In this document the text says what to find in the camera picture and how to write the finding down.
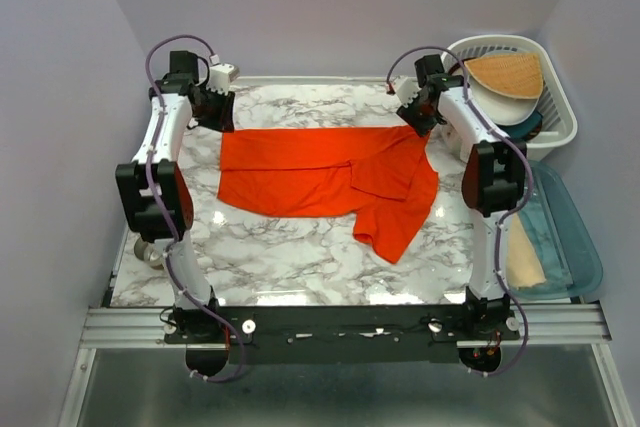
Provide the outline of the orange t shirt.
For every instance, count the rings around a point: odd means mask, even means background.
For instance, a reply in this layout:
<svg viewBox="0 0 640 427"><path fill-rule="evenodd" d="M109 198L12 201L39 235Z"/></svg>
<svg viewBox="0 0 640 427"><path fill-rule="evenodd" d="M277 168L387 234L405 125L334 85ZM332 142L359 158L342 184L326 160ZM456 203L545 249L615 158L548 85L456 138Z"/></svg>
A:
<svg viewBox="0 0 640 427"><path fill-rule="evenodd" d="M225 133L218 197L269 217L353 214L353 237L395 264L438 193L427 142L408 126Z"/></svg>

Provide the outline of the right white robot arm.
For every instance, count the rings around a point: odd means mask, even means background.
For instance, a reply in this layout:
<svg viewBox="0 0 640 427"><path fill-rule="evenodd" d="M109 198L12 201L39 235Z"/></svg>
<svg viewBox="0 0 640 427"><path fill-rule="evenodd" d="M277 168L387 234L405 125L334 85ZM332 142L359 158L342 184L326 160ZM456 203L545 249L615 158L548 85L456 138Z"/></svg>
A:
<svg viewBox="0 0 640 427"><path fill-rule="evenodd" d="M462 331L480 339L509 317L508 232L533 180L526 144L509 138L475 105L466 69L449 75L440 56L426 55L415 71L414 80L387 74L387 93L400 102L396 114L421 137L451 126L469 147L461 192L474 226L473 263L459 318Z"/></svg>

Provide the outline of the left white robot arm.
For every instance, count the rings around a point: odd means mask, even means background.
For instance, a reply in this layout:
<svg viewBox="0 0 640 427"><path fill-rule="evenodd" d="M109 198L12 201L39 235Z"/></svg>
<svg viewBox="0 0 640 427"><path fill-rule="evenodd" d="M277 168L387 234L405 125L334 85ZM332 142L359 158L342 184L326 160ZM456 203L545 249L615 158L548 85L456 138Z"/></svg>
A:
<svg viewBox="0 0 640 427"><path fill-rule="evenodd" d="M115 179L129 229L143 245L136 255L169 275L174 305L194 310L187 329L201 342L214 340L222 327L213 287L196 260L191 239L194 203L178 165L184 134L191 124L232 132L238 69L186 50L169 54L169 71L153 79L151 115L133 159L119 164Z"/></svg>

